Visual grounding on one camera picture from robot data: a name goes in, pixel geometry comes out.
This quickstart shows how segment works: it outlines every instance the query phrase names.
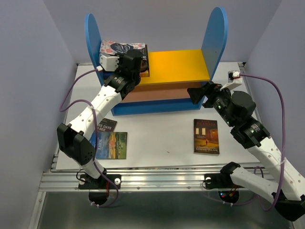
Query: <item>gray wall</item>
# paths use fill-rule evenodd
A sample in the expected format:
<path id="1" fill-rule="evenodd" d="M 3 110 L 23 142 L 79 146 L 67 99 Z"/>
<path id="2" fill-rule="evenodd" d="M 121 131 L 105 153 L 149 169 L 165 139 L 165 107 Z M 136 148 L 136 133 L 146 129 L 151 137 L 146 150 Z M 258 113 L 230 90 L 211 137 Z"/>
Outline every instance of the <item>gray wall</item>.
<path id="1" fill-rule="evenodd" d="M 251 53 L 247 73 L 265 76 L 281 89 L 286 110 L 287 158 L 305 176 L 305 1 L 283 0 Z M 261 119 L 278 146 L 281 138 L 281 106 L 268 83 L 249 80 Z"/>
<path id="2" fill-rule="evenodd" d="M 27 228 L 76 65 L 42 0 L 0 3 L 0 228 Z"/>
<path id="3" fill-rule="evenodd" d="M 200 49 L 211 11 L 229 21 L 222 61 L 247 61 L 281 0 L 44 0 L 76 62 L 90 62 L 84 17 L 93 13 L 105 40 L 145 42 L 149 51 Z"/>

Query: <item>dark book cover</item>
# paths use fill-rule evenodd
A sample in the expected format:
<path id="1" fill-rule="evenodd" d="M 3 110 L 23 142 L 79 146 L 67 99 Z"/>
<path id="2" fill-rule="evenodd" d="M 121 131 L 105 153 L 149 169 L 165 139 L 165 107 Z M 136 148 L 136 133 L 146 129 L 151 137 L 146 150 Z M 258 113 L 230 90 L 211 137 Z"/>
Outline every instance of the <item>dark book cover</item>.
<path id="1" fill-rule="evenodd" d="M 219 154 L 216 120 L 194 119 L 194 152 Z"/>
<path id="2" fill-rule="evenodd" d="M 101 122 L 97 125 L 98 131 L 102 131 L 102 132 L 113 132 L 116 125 L 117 125 L 117 121 L 108 119 L 108 118 L 104 118 L 103 120 L 101 120 Z"/>
<path id="3" fill-rule="evenodd" d="M 95 133 L 90 138 L 95 146 Z M 126 159 L 127 132 L 98 132 L 97 159 Z"/>

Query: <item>white table surface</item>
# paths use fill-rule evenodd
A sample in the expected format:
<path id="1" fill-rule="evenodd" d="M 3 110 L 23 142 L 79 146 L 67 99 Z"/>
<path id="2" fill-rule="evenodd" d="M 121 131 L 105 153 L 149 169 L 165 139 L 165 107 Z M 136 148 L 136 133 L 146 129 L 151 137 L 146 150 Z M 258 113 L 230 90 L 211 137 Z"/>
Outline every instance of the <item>white table surface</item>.
<path id="1" fill-rule="evenodd" d="M 79 66 L 76 76 L 93 69 L 92 66 Z M 216 70 L 213 81 L 227 83 L 227 72 L 239 70 L 236 62 L 221 62 Z M 92 100 L 100 90 L 100 83 L 95 73 L 91 73 L 77 82 L 71 101 L 76 99 Z M 247 91 L 245 85 L 237 88 Z M 67 114 L 66 123 L 73 120 L 86 107 L 75 104 Z M 128 132 L 127 159 L 99 160 L 106 168 L 127 167 L 172 167 L 199 166 L 236 163 L 256 163 L 258 160 L 237 143 L 230 134 L 231 128 L 212 108 L 201 108 L 194 111 L 167 112 L 155 114 L 112 116 L 106 118 L 118 122 L 116 132 Z M 193 152 L 193 120 L 217 120 L 220 154 L 202 155 Z M 78 169 L 79 166 L 63 152 L 59 152 L 57 170 Z"/>

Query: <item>book cover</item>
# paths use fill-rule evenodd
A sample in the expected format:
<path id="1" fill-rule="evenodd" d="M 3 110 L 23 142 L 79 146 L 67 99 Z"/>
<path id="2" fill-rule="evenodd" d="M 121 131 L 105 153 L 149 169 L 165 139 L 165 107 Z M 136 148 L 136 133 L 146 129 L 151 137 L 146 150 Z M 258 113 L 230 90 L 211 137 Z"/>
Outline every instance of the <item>book cover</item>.
<path id="1" fill-rule="evenodd" d="M 216 120 L 194 119 L 194 152 L 219 154 Z"/>
<path id="2" fill-rule="evenodd" d="M 102 41 L 100 46 L 100 53 L 106 53 L 109 55 L 126 54 L 128 50 L 137 49 L 143 54 L 143 62 L 141 67 L 141 77 L 149 76 L 149 62 L 148 51 L 145 43 L 118 43 L 113 41 Z"/>
<path id="3" fill-rule="evenodd" d="M 98 131 L 102 131 L 102 132 L 113 132 L 116 125 L 117 125 L 117 121 L 108 119 L 108 118 L 104 118 L 103 120 L 101 120 L 101 122 L 97 125 Z"/>
<path id="4" fill-rule="evenodd" d="M 95 146 L 95 133 L 90 138 Z M 127 132 L 98 132 L 97 159 L 126 159 Z"/>

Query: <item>screw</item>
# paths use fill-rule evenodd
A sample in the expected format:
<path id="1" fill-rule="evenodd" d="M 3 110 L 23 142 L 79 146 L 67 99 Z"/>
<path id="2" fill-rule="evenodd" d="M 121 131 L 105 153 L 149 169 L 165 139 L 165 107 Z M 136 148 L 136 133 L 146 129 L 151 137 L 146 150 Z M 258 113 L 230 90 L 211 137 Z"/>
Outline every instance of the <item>screw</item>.
<path id="1" fill-rule="evenodd" d="M 114 183 L 116 185 L 119 185 L 121 183 L 121 180 L 119 178 L 114 179 Z"/>

